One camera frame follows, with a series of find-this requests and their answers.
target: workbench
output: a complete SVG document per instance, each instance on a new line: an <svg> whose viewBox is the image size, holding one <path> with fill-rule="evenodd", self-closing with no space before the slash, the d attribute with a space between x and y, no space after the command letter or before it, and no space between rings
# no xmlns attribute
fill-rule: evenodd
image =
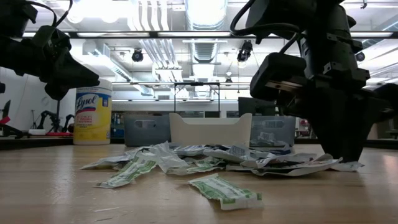
<svg viewBox="0 0 398 224"><path fill-rule="evenodd" d="M318 145L296 145L316 152ZM157 167L120 189L98 189L115 171L79 170L124 152L124 145L55 146L0 151L2 223L397 223L398 151L365 149L358 173L325 171L298 178L219 172L261 192L264 208L222 211L187 180Z"/></svg>

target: plastic storage bin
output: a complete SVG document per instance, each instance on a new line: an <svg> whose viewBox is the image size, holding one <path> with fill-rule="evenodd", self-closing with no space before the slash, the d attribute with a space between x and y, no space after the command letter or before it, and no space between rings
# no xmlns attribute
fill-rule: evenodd
<svg viewBox="0 0 398 224"><path fill-rule="evenodd" d="M295 118L292 116L253 116L251 147L294 145Z"/></svg>
<svg viewBox="0 0 398 224"><path fill-rule="evenodd" d="M169 116L125 115L124 143L128 147L170 142Z"/></svg>

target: lysol wipes container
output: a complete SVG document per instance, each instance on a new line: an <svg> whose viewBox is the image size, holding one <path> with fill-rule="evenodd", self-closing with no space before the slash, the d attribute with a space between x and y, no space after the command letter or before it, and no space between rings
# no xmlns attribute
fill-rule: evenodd
<svg viewBox="0 0 398 224"><path fill-rule="evenodd" d="M100 78L100 84L76 90L73 143L99 145L111 142L112 83Z"/></svg>

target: ceiling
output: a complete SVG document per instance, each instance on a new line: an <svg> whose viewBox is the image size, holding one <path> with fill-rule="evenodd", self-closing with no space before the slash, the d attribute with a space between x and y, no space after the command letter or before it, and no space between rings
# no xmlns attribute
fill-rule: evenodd
<svg viewBox="0 0 398 224"><path fill-rule="evenodd" d="M68 7L68 1L38 1L44 3L54 9L58 15L62 15ZM243 7L247 0L229 0L226 18L222 30L229 30L229 24L236 13ZM149 22L150 22L150 1L148 0ZM59 29L68 31L93 32L93 31L130 31L127 25L127 18L131 15L131 8L129 1L111 1L108 7L100 7L99 4L94 4L91 11L87 12L80 23L74 24L66 20L58 27ZM187 30L187 22L185 18L185 6L183 0L167 1L168 18L167 22L170 30ZM398 0L368 0L368 7L360 9L362 1L345 1L343 3L347 10L347 14L356 19L357 25L352 28L352 31L377 31L384 30L389 25L398 22ZM116 14L119 19L114 23L106 23L99 17L104 14ZM237 25L238 29L244 28L246 16ZM29 24L26 31L35 31L40 26L50 24L52 20L52 13L45 9L39 9L39 16L36 24ZM261 44L253 44L252 56L246 62L246 66L239 68L236 61L237 52L243 44L243 39L225 39L223 43L219 44L217 51L215 69L213 70L214 79L224 81L226 73L231 72L234 79L238 78L239 82L250 82L251 77L257 72L258 66L262 63L265 57L271 53L279 51L286 43L283 39L266 39ZM132 53L136 48L142 48L138 39L97 39L96 44L101 46L106 44L111 49L111 58L123 68L123 70L130 73L137 81L151 82L153 81L152 61L146 54L142 62L133 62L131 59ZM182 78L192 78L192 55L190 52L190 45L183 43L182 39L173 39L172 45L175 49L175 55L178 64L182 69ZM373 45L363 52L366 56L365 61L359 63L359 67L368 69L371 72L372 79L369 83L391 82L395 77L398 78L398 40L390 39L383 40L376 45ZM299 56L299 48L294 45L287 51L288 54ZM100 76L111 81L123 81L120 77L106 68L106 66L97 63L92 65L90 62L81 62L87 67L92 68Z"/></svg>

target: pile of trash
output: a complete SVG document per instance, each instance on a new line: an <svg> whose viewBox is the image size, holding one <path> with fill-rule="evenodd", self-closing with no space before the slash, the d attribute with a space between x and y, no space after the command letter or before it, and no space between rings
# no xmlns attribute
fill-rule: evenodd
<svg viewBox="0 0 398 224"><path fill-rule="evenodd" d="M213 170L246 171L255 175L296 177L327 169L354 171L359 163L339 164L325 154L291 154L286 148L250 149L245 146L201 145L182 147L165 142L150 147L138 147L122 156L102 158L81 169L114 169L118 173L95 187L113 189L134 182L142 174L159 166L170 175L190 175Z"/></svg>

